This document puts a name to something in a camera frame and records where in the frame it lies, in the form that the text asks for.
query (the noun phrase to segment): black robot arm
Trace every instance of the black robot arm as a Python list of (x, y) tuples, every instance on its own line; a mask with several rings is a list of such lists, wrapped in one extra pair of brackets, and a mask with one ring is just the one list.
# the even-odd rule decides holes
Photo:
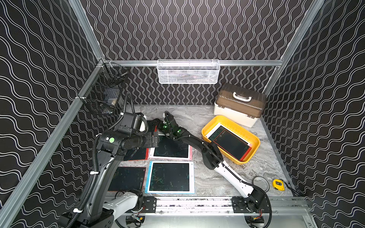
[[(145, 123), (144, 131), (140, 131), (142, 122)], [(61, 215), (58, 221), (61, 227), (101, 228), (106, 225), (105, 223), (116, 219), (114, 218), (115, 210), (103, 208), (104, 198), (113, 175), (128, 150), (135, 149), (136, 151), (138, 148), (158, 147), (158, 133), (147, 132), (147, 130), (147, 121), (142, 113), (125, 112), (119, 116), (115, 124), (96, 137), (93, 145), (93, 153), (96, 158), (93, 157), (93, 163), (97, 162), (97, 171), (90, 172), (90, 177), (80, 197), (82, 201), (79, 201), (75, 208)], [(94, 175), (97, 175), (95, 183), (93, 183)], [(129, 194), (137, 198), (133, 200), (133, 206), (127, 210), (142, 208), (142, 192), (131, 190)], [(85, 199), (87, 203), (80, 207)]]
[(171, 140), (181, 140), (191, 145), (201, 152), (203, 162), (208, 169), (215, 170), (226, 178), (244, 197), (247, 204), (245, 207), (252, 212), (259, 212), (261, 204), (267, 202), (271, 220), (271, 206), (266, 193), (259, 187), (246, 182), (239, 174), (237, 174), (223, 159), (219, 148), (214, 143), (208, 143), (192, 135), (188, 130), (180, 127), (174, 116), (169, 112), (165, 112), (164, 121), (155, 120), (157, 129), (165, 134)]

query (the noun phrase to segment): white wavy line pattern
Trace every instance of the white wavy line pattern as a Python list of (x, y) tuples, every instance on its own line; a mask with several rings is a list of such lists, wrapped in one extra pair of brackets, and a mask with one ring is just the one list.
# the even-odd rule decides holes
[(75, 205), (91, 170), (94, 136), (116, 116), (92, 116), (81, 108), (12, 227), (52, 227), (60, 215)]
[(107, 59), (280, 59), (311, 0), (81, 0)]
[(127, 91), (132, 93), (136, 104), (212, 105), (226, 82), (263, 92), (273, 71), (273, 66), (221, 67), (215, 85), (167, 85), (158, 83), (155, 67), (132, 67)]
[(362, 1), (325, 1), (264, 111), (321, 228), (365, 227), (364, 15)]
[[(68, 0), (0, 0), (0, 25), (1, 209), (97, 60)], [(79, 112), (13, 227), (57, 227), (88, 178), (93, 135), (114, 119)]]

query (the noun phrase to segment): cable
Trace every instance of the cable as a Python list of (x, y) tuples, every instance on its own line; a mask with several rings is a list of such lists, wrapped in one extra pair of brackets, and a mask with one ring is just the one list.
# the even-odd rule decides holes
[(290, 186), (288, 185), (288, 183), (286, 183), (283, 179), (280, 179), (280, 180), (282, 180), (282, 181), (284, 182), (284, 184), (287, 186), (287, 188), (288, 188), (290, 191), (292, 191), (292, 193), (293, 193), (293, 195), (294, 195), (294, 196), (295, 196), (295, 194), (297, 194), (298, 196), (301, 196), (301, 197), (304, 197), (304, 196), (305, 196), (304, 194), (302, 194), (302, 193), (300, 193), (300, 192), (297, 192), (296, 190), (294, 190), (294, 188), (290, 187)]
[(120, 228), (125, 228), (124, 226), (122, 226), (119, 222), (118, 222), (118, 220), (114, 220), (115, 221), (115, 223), (117, 224), (117, 226), (119, 226)]
[[(223, 167), (225, 167), (225, 165), (223, 164), (223, 159), (220, 159), (209, 147), (208, 147), (208, 145), (203, 141), (203, 140), (201, 140), (201, 139), (199, 139), (198, 137), (196, 137), (196, 136), (194, 136), (194, 135), (189, 135), (189, 137), (191, 137), (191, 138), (195, 138), (195, 139), (197, 139), (197, 140), (199, 140), (199, 141), (201, 141), (201, 143), (205, 146), (205, 148), (207, 148), (208, 149), (208, 151), (209, 151), (209, 153), (211, 154), (211, 155), (213, 155), (221, 164), (222, 164), (222, 166)], [(265, 196), (265, 198), (267, 199), (267, 202), (268, 202), (268, 207), (269, 207), (269, 220), (268, 220), (268, 222), (266, 223), (266, 225), (265, 226), (263, 226), (263, 228), (267, 228), (269, 225), (270, 225), (270, 223), (271, 223), (271, 219), (272, 219), (272, 209), (271, 209), (271, 203), (270, 203), (270, 200), (269, 200), (269, 197), (267, 196), (267, 194), (266, 194), (266, 192), (264, 191), (264, 190), (262, 190), (262, 188), (260, 188), (260, 187), (258, 187), (258, 186), (255, 186), (255, 185), (253, 185), (253, 184), (250, 184), (250, 183), (248, 183), (248, 182), (246, 182), (246, 181), (244, 181), (244, 180), (242, 180), (241, 178), (239, 178), (238, 176), (236, 176), (234, 173), (232, 173), (231, 172), (231, 170), (229, 170), (229, 169), (227, 169), (236, 179), (238, 179), (240, 182), (242, 182), (242, 183), (244, 183), (244, 184), (246, 184), (246, 185), (248, 185), (248, 186), (251, 186), (251, 187), (253, 187), (253, 188), (255, 188), (255, 189), (257, 189), (257, 190), (259, 190), (259, 191), (261, 191), (263, 194), (264, 194), (264, 196)]]
[(128, 97), (129, 97), (129, 103), (131, 104), (132, 113), (135, 114), (136, 111), (134, 109), (134, 103), (133, 103), (132, 95), (130, 92), (127, 92), (126, 95), (124, 96), (124, 104), (123, 104), (122, 112), (123, 113), (126, 112)]
[(254, 182), (255, 182), (255, 179), (256, 178), (261, 178), (261, 179), (263, 179), (265, 182), (266, 182), (266, 184), (268, 185), (268, 189), (267, 190), (265, 190), (265, 192), (268, 192), (269, 190), (270, 190), (270, 184), (269, 184), (269, 182), (264, 178), (264, 177), (262, 177), (262, 176), (255, 176), (253, 179), (252, 179), (252, 184), (254, 185)]
[[(93, 164), (93, 170), (94, 172), (99, 172), (99, 165), (97, 162), (97, 151), (96, 151), (96, 147), (97, 144), (99, 142), (100, 139), (100, 135), (104, 134), (106, 131), (109, 131), (110, 129), (112, 129), (113, 127), (115, 127), (118, 123), (120, 123), (120, 121), (123, 119), (123, 116), (121, 116), (121, 118), (119, 118), (114, 124), (112, 124), (110, 127), (108, 127), (105, 131), (103, 131), (103, 133), (98, 134), (93, 142), (93, 146), (92, 146), (92, 164)], [(91, 183), (86, 191), (86, 194), (84, 195), (84, 198), (82, 199), (81, 203), (79, 204), (79, 206), (77, 207), (77, 209), (79, 211), (83, 211), (85, 208), (86, 203), (89, 201), (89, 198), (94, 190), (94, 187), (96, 185), (96, 181), (98, 178), (99, 174), (93, 174), (90, 175), (89, 178), (92, 178)], [(78, 219), (78, 217), (80, 216), (80, 213), (75, 212), (75, 214), (72, 215), (71, 219), (69, 220), (69, 222), (67, 223), (66, 228), (71, 228), (73, 226), (73, 224), (76, 222), (76, 220)]]
[(117, 191), (116, 194), (115, 194), (115, 196), (114, 196), (114, 199), (116, 199), (116, 195), (118, 195), (118, 193), (120, 193), (120, 192), (124, 194), (123, 191)]
[[(167, 116), (169, 116), (170, 115), (170, 113), (168, 112), (168, 111), (165, 111), (165, 117), (167, 117)], [(173, 139), (173, 140), (179, 140), (179, 139), (181, 139), (181, 138), (184, 138), (184, 137), (190, 137), (190, 138), (195, 138), (195, 139), (197, 139), (198, 141), (200, 141), (201, 143), (202, 143), (202, 145), (209, 151), (209, 153), (211, 154), (211, 155), (213, 155), (221, 164), (222, 164), (222, 166), (223, 167), (226, 167), (224, 164), (223, 164), (223, 158), (221, 159), (221, 158), (219, 158), (209, 147), (208, 147), (208, 145), (205, 143), (205, 141), (203, 141), (203, 140), (201, 140), (201, 139), (199, 139), (198, 137), (196, 137), (196, 136), (194, 136), (194, 135), (185, 135), (185, 136), (181, 136), (181, 137), (179, 137), (179, 138), (173, 138), (172, 136), (171, 136), (171, 126), (170, 126), (170, 123), (167, 123), (168, 125), (169, 125), (169, 138), (170, 139)], [(269, 200), (269, 197), (267, 196), (267, 194), (266, 194), (266, 192), (264, 191), (264, 190), (262, 190), (260, 187), (258, 187), (258, 186), (255, 186), (255, 185), (253, 185), (253, 184), (250, 184), (250, 183), (248, 183), (248, 182), (246, 182), (246, 181), (244, 181), (244, 180), (242, 180), (241, 178), (239, 178), (238, 176), (236, 176), (233, 172), (231, 172), (231, 170), (230, 169), (227, 169), (236, 179), (238, 179), (241, 183), (244, 183), (244, 184), (246, 184), (246, 185), (248, 185), (248, 186), (251, 186), (251, 187), (253, 187), (253, 188), (255, 188), (255, 189), (257, 189), (258, 191), (261, 191), (263, 194), (264, 194), (264, 196), (265, 196), (265, 198), (267, 199), (266, 201), (267, 201), (267, 203), (268, 203), (268, 207), (269, 207), (269, 220), (268, 220), (268, 222), (266, 223), (266, 225), (265, 226), (263, 226), (263, 228), (267, 228), (269, 225), (270, 225), (270, 223), (271, 223), (271, 219), (272, 219), (272, 209), (271, 209), (271, 203), (270, 203), (270, 200)]]
[(136, 225), (136, 227), (142, 226), (142, 222), (134, 222), (134, 224)]
[(138, 147), (134, 150), (134, 152), (132, 153), (132, 155), (128, 158), (128, 160), (124, 160), (124, 161), (129, 161), (130, 159), (132, 159), (132, 157), (135, 155), (135, 153), (137, 152)]

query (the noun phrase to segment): tape measure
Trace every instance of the tape measure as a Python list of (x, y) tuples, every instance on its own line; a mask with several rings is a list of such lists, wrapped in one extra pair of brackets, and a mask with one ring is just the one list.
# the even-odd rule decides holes
[(273, 187), (279, 191), (284, 191), (284, 182), (282, 180), (279, 179), (275, 179), (273, 180)]

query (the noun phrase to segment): white wire mesh basket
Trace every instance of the white wire mesh basket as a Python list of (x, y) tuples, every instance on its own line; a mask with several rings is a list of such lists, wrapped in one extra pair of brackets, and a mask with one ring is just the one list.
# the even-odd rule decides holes
[(159, 59), (158, 81), (161, 84), (216, 84), (218, 59)]

